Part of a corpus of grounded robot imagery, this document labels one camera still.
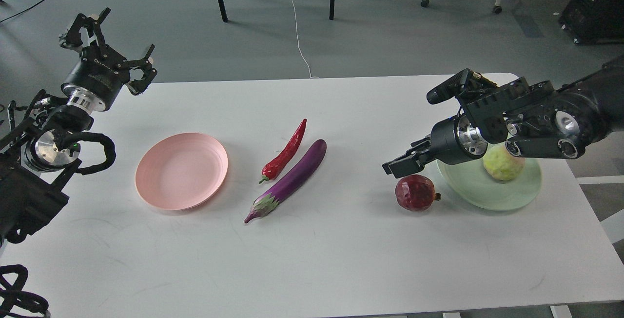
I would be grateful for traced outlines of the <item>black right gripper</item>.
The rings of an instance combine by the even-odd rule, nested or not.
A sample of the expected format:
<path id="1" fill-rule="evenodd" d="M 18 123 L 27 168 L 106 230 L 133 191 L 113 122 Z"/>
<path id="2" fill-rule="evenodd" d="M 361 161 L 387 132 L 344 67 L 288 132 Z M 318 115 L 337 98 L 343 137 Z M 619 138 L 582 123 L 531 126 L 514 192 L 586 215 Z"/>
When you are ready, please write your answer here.
<path id="1" fill-rule="evenodd" d="M 387 175 L 399 179 L 422 172 L 435 160 L 457 165 L 480 159 L 487 149 L 488 142 L 481 137 L 479 128 L 466 115 L 456 115 L 439 121 L 430 136 L 412 142 L 402 156 L 385 162 L 382 168 Z"/>

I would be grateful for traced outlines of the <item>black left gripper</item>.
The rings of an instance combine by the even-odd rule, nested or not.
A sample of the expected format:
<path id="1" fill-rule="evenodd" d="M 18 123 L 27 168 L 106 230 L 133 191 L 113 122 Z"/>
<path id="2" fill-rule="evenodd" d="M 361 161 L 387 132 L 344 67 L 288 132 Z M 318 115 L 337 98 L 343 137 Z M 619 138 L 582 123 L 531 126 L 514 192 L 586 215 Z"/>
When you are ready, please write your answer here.
<path id="1" fill-rule="evenodd" d="M 78 63 L 61 85 L 61 91 L 70 97 L 76 91 L 87 92 L 92 101 L 91 111 L 107 111 L 126 85 L 133 96 L 145 93 L 158 71 L 151 57 L 155 45 L 147 47 L 145 55 L 138 60 L 127 60 L 105 42 L 101 24 L 111 9 L 96 15 L 78 14 L 75 20 L 58 37 L 60 47 L 75 51 Z M 87 33 L 89 44 L 84 45 L 81 30 Z"/>

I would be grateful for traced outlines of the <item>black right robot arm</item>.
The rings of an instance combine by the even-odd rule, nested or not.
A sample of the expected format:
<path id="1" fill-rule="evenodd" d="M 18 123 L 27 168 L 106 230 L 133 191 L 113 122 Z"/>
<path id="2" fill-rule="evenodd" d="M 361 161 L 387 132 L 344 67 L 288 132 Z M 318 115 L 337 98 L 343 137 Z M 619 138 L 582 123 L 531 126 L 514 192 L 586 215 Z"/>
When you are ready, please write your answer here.
<path id="1" fill-rule="evenodd" d="M 483 158 L 495 144 L 514 157 L 577 159 L 588 145 L 622 131 L 623 91 L 622 56 L 560 89 L 548 80 L 531 85 L 525 78 L 497 85 L 464 69 L 426 96 L 430 104 L 456 99 L 457 114 L 439 121 L 429 135 L 382 167 L 403 178 L 435 160 L 457 165 Z"/>

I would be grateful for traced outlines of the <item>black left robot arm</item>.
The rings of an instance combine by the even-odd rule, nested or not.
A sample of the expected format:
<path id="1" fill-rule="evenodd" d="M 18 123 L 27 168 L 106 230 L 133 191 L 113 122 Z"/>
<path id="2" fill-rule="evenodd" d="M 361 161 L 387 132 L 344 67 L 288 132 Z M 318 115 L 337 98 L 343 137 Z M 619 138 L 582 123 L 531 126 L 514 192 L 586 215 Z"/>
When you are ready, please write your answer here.
<path id="1" fill-rule="evenodd" d="M 92 113 L 111 109 L 127 87 L 145 92 L 157 71 L 154 45 L 128 60 L 107 42 L 102 23 L 110 13 L 78 14 L 59 38 L 79 60 L 61 85 L 62 96 L 40 90 L 27 106 L 7 107 L 9 133 L 1 139 L 1 247 L 18 244 L 40 231 L 68 204 L 64 187 L 75 174 L 91 175 L 111 167 L 115 144 L 92 133 Z"/>

